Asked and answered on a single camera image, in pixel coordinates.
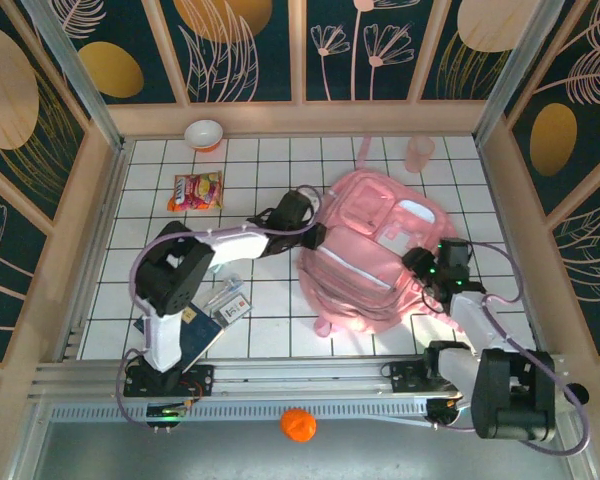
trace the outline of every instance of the pink cup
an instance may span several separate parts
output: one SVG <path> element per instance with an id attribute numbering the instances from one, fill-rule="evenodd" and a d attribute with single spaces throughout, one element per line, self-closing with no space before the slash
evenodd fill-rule
<path id="1" fill-rule="evenodd" d="M 420 173 L 436 149 L 435 143 L 429 137 L 416 135 L 407 143 L 407 156 L 404 168 L 411 173 Z"/>

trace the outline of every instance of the white bowl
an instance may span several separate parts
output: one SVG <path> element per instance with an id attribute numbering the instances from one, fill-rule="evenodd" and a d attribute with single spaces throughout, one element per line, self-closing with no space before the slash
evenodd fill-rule
<path id="1" fill-rule="evenodd" d="M 213 120 L 198 120 L 187 127 L 184 141 L 191 148 L 200 151 L 211 151 L 222 140 L 222 127 Z"/>

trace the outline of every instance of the snack bag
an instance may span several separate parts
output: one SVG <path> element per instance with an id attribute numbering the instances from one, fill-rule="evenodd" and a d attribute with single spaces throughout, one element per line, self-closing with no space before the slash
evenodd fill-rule
<path id="1" fill-rule="evenodd" d="M 222 172 L 176 175 L 173 197 L 167 210 L 208 210 L 222 208 Z"/>

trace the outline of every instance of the pink backpack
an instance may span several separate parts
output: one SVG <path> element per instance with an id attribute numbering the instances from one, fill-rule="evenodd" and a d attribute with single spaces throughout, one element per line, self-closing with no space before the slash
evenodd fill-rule
<path id="1" fill-rule="evenodd" d="M 365 144 L 358 166 L 363 163 Z M 457 324 L 422 288 L 401 258 L 414 247 L 437 251 L 440 238 L 455 237 L 449 216 L 420 193 L 386 175 L 361 169 L 340 179 L 325 195 L 318 221 L 324 243 L 302 249 L 300 286 L 318 313 L 314 329 L 326 336 L 333 326 L 379 333 L 423 313 Z"/>

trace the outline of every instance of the orange toy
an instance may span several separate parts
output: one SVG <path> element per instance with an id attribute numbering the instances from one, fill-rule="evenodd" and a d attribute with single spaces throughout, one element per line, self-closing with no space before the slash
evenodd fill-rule
<path id="1" fill-rule="evenodd" d="M 316 419 L 300 408 L 287 410 L 280 418 L 280 429 L 294 442 L 308 442 L 316 434 Z"/>

